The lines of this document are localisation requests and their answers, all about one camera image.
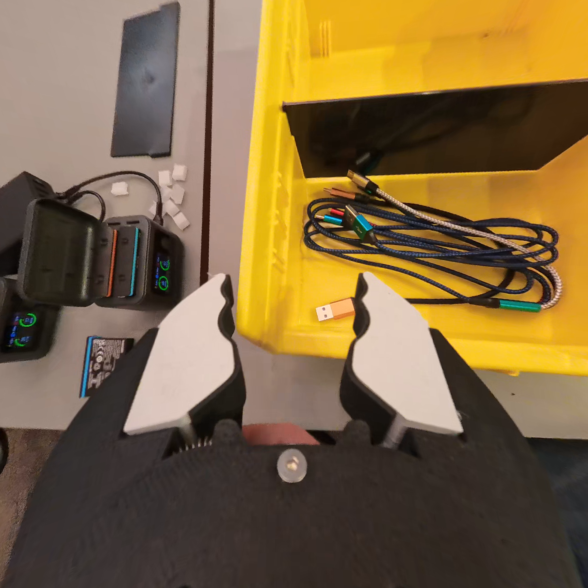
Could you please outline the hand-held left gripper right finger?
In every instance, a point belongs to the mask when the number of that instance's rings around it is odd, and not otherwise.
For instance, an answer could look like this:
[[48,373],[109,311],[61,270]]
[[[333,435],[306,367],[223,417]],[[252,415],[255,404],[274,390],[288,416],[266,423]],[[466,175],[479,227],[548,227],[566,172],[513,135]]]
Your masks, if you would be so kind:
[[385,448],[398,447],[409,430],[461,435],[427,321],[370,272],[358,276],[354,304],[355,338],[340,385],[345,412]]

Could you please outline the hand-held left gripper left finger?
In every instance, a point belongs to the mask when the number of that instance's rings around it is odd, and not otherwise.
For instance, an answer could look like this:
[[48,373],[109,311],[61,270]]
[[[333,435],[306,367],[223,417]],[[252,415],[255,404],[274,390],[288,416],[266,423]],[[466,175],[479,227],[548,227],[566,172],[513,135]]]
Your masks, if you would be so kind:
[[231,277],[219,273],[182,300],[157,334],[123,432],[173,430],[177,443],[212,443],[219,422],[243,426],[246,384],[233,340]]

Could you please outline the yellow plastic bin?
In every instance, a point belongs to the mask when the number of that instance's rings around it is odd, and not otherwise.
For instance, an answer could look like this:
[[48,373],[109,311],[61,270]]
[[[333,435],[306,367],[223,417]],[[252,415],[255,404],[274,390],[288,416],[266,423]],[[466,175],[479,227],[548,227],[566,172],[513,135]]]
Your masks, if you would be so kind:
[[[284,102],[587,79],[587,1],[264,1],[247,170],[237,327],[274,353],[344,358],[352,320],[315,307],[373,272],[408,299],[449,293],[304,243],[307,206],[347,174],[307,178]],[[536,171],[371,175],[408,205],[559,234],[563,295],[530,313],[417,307],[471,367],[587,375],[587,137]]]

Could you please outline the person's left hand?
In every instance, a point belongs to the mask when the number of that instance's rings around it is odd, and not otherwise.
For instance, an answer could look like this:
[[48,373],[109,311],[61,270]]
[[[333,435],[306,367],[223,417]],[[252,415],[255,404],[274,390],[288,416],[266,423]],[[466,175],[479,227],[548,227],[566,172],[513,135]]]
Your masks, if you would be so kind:
[[320,444],[308,431],[293,423],[250,424],[242,428],[242,434],[254,446]]

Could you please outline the black battery charger case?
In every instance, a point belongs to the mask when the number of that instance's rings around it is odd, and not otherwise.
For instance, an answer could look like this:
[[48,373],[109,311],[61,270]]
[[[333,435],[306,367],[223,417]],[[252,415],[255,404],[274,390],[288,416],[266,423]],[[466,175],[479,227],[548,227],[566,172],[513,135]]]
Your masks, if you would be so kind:
[[1,278],[1,364],[45,357],[53,344],[61,307],[22,299],[17,281]]
[[144,215],[100,221],[48,199],[27,208],[17,289],[54,306],[168,311],[182,298],[184,247]]

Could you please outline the pile of white plastic caps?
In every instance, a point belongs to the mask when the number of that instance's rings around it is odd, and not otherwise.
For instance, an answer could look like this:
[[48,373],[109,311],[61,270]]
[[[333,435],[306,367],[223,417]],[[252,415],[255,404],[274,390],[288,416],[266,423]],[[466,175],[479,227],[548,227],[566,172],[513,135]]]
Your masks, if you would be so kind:
[[[182,204],[186,195],[187,172],[186,165],[174,164],[171,169],[160,170],[156,178],[162,203],[161,217],[171,220],[180,231],[184,231],[190,226],[190,221],[182,211]],[[110,194],[117,198],[128,196],[130,192],[129,180],[124,180],[123,178],[131,177],[144,179],[137,172],[116,175],[117,180],[112,181]]]

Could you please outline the black bin divider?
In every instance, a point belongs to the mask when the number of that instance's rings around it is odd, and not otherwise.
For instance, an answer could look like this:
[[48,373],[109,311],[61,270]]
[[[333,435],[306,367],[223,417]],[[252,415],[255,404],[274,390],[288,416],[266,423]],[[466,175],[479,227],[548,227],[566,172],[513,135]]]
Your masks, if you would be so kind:
[[180,3],[123,23],[111,157],[169,157],[173,115]]
[[536,171],[587,136],[587,79],[284,102],[307,178]]

